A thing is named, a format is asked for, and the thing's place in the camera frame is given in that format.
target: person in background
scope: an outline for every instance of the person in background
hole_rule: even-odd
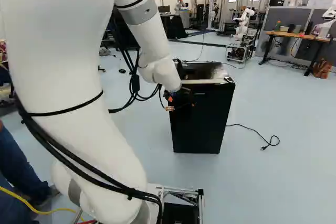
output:
[[[42,182],[25,154],[0,120],[0,186],[21,195],[35,208],[41,208],[59,194],[48,182]],[[34,224],[31,212],[18,199],[0,191],[0,220],[3,224]]]
[[[214,9],[213,10],[215,11],[215,19],[216,19],[217,16],[218,16],[218,12],[219,12],[219,7],[218,7],[216,2],[214,2]]]

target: workbench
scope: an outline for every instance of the workbench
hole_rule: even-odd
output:
[[[314,63],[316,62],[324,43],[330,43],[331,42],[331,39],[317,38],[315,35],[305,35],[303,33],[294,34],[294,33],[288,33],[288,32],[285,32],[285,31],[267,31],[267,32],[265,32],[265,34],[269,35],[269,39],[268,39],[268,42],[267,42],[267,45],[266,45],[266,48],[265,48],[264,57],[263,57],[262,61],[259,62],[259,65],[262,65],[262,64],[266,63],[267,61],[269,61],[271,59],[267,56],[268,56],[268,53],[271,49],[273,39],[275,37],[312,40],[312,41],[316,41],[319,44],[318,50],[316,51],[316,54],[314,55],[313,59],[311,60],[309,67],[305,71],[304,76],[308,76],[309,73],[312,71]]]

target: person's leg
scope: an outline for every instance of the person's leg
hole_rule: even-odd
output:
[[[14,187],[35,201],[44,201],[50,195],[48,183],[37,177],[5,126],[0,129],[0,172]]]
[[[7,182],[5,177],[0,173],[0,186],[7,190],[13,191],[13,188]],[[0,191],[0,220],[5,224],[31,224],[29,208],[21,201]]]

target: black trash can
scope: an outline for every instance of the black trash can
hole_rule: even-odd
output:
[[[236,85],[220,62],[183,64],[183,70],[182,88],[193,101],[169,112],[174,152],[218,154]]]

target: white robot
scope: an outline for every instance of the white robot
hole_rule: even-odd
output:
[[[236,34],[233,36],[238,41],[243,39],[244,35],[247,35],[248,24],[250,18],[254,15],[254,10],[245,8],[242,16],[240,18],[234,18],[233,21],[239,22],[238,27],[236,28]]]
[[[328,37],[331,26],[336,22],[336,0],[333,0],[329,9],[323,14],[322,18],[328,20],[323,24],[318,24],[313,29],[313,34],[318,38],[325,39]]]
[[[16,93],[33,121],[68,151],[129,188],[148,191],[146,173],[104,102],[98,51],[116,5],[142,49],[147,82],[181,87],[154,0],[0,0]],[[106,179],[60,154],[99,182]],[[154,223],[143,202],[97,186],[57,161],[56,187],[104,224]]]

